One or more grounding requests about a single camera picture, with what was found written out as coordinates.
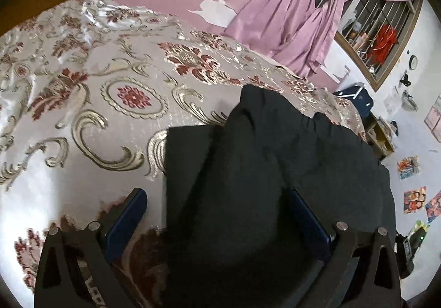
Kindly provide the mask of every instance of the metal screw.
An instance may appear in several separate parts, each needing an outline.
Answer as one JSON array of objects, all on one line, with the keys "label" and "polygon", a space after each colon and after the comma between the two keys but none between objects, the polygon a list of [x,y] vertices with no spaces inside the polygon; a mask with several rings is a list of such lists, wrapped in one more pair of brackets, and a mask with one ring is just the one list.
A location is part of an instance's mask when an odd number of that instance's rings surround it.
[{"label": "metal screw", "polygon": [[100,228],[100,223],[98,221],[93,221],[89,224],[88,227],[90,231],[96,231],[97,229]]},{"label": "metal screw", "polygon": [[379,227],[377,231],[382,236],[386,236],[387,235],[387,230],[384,227]]},{"label": "metal screw", "polygon": [[337,222],[337,228],[340,231],[346,231],[348,229],[348,224],[346,222],[339,221],[339,222]]},{"label": "metal screw", "polygon": [[49,230],[49,235],[50,235],[50,236],[56,235],[57,232],[58,232],[58,227],[52,227],[52,228]]}]

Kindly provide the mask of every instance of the bedspread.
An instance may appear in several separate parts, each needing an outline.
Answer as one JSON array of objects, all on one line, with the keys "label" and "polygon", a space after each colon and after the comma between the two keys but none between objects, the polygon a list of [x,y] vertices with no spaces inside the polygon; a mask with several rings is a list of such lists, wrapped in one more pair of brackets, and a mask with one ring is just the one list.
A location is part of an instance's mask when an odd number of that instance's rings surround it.
[{"label": "bedspread", "polygon": [[[139,302],[158,305],[167,271],[167,128],[224,124],[246,83],[364,138],[349,101],[312,90],[234,40],[172,15],[110,0],[68,1],[3,35],[0,274],[20,304],[33,307],[50,227],[82,229],[140,187],[147,214],[114,269]],[[104,306],[80,266],[96,305]]]}]

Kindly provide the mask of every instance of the pink curtain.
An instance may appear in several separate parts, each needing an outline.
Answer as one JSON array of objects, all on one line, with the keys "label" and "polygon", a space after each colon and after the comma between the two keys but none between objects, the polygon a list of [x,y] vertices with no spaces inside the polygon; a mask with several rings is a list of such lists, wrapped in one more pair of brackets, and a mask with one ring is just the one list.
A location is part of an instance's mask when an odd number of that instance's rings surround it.
[{"label": "pink curtain", "polygon": [[[248,28],[242,27],[243,30],[249,30],[253,34],[243,34],[240,31],[235,32],[237,29],[237,23],[240,23],[240,19],[232,22],[226,29],[226,34],[234,34],[232,37],[242,41],[245,44],[250,45],[250,48],[261,52],[265,48],[270,48],[270,51],[263,51],[263,54],[271,56],[274,60],[289,67],[295,74],[306,77],[311,71],[316,71],[324,64],[325,58],[331,47],[332,40],[337,32],[337,27],[343,12],[343,4],[349,0],[329,0],[323,7],[315,9],[309,8],[308,13],[304,18],[301,18],[299,14],[296,14],[297,22],[284,23],[282,17],[278,17],[276,22],[270,11],[266,11],[266,6],[263,5],[256,8],[266,14],[266,24],[272,28],[282,28],[282,32],[287,36],[280,38],[280,34],[275,31],[271,36],[262,36],[259,40],[259,45],[255,45],[258,40],[256,33],[259,32],[259,28],[262,26],[260,23],[256,27],[251,24]],[[406,0],[388,0],[388,1],[406,1]],[[252,7],[248,4],[243,10],[252,11]],[[286,18],[290,18],[291,12],[297,12],[298,7],[289,6],[286,9]],[[264,16],[260,18],[262,23],[265,23]]]},{"label": "pink curtain", "polygon": [[252,50],[273,56],[280,45],[291,41],[314,10],[315,0],[251,0],[224,33]]}]

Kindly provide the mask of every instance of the black fabric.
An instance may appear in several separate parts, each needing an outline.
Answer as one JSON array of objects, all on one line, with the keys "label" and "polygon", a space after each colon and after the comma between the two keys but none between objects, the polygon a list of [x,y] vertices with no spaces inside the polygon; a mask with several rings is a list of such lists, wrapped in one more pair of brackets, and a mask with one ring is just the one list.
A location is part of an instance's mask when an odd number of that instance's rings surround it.
[{"label": "black fabric", "polygon": [[389,172],[371,148],[274,91],[245,86],[224,127],[170,128],[165,163],[166,308],[293,308],[322,263],[287,215],[286,189],[332,221],[395,232]]}]

